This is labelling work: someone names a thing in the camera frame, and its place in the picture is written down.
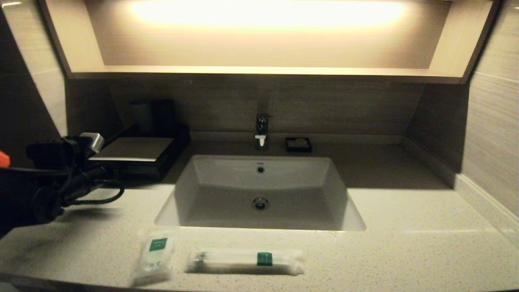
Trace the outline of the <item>black amenity drawer box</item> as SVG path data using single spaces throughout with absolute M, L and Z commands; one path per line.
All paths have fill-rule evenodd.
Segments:
M 120 161 L 116 164 L 114 175 L 117 178 L 159 178 L 161 173 L 152 163 L 145 163 L 143 161 Z

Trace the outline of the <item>long toothbrush packet green label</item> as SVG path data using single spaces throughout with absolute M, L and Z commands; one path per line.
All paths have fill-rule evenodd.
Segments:
M 295 277 L 305 273 L 305 263 L 298 249 L 200 248 L 189 254 L 185 271 Z

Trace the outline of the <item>grey cup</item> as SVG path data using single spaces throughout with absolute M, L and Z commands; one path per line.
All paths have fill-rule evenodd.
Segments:
M 150 102 L 140 99 L 132 100 L 130 101 L 130 107 L 135 123 L 139 128 L 139 133 L 148 136 L 154 135 L 154 124 Z

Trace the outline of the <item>black cup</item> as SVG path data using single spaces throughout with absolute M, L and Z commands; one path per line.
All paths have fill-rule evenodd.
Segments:
M 176 108 L 174 100 L 156 99 L 151 102 L 154 120 L 154 134 L 172 138 L 177 132 Z

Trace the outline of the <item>small white green-label packet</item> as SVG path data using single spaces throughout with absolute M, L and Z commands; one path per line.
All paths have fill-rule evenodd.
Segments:
M 143 237 L 140 257 L 132 273 L 132 285 L 144 286 L 168 281 L 172 274 L 175 232 L 156 230 Z

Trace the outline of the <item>white ceramic sink basin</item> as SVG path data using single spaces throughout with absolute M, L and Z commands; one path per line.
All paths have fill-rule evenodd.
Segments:
M 252 208 L 265 197 L 267 210 Z M 155 221 L 171 227 L 365 231 L 328 157 L 193 156 Z

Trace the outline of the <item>chrome faucet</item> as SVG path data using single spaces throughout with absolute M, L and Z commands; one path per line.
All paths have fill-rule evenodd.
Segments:
M 268 148 L 268 125 L 271 116 L 269 114 L 260 114 L 255 119 L 255 148 L 258 151 L 265 151 Z

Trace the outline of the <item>small black soap dish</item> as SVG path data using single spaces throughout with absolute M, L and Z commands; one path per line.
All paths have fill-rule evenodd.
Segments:
M 311 145 L 311 142 L 310 142 L 310 140 L 308 138 L 303 138 L 303 139 L 307 140 L 308 147 L 306 147 L 306 148 L 291 147 L 289 141 L 297 139 L 297 138 L 302 138 L 302 137 L 287 137 L 285 139 L 285 148 L 286 148 L 287 152 L 312 152 L 313 151 L 313 146 Z

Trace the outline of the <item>warm light strip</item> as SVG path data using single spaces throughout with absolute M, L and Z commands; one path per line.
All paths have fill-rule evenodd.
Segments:
M 399 20 L 406 4 L 389 0 L 135 0 L 137 19 L 209 28 L 343 28 Z

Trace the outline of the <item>wooden wall niche shelf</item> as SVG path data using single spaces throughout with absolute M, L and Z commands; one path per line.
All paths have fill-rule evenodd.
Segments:
M 209 28 L 137 19 L 135 0 L 41 0 L 66 74 L 342 76 L 463 84 L 501 0 L 389 0 L 402 17 L 380 26 Z

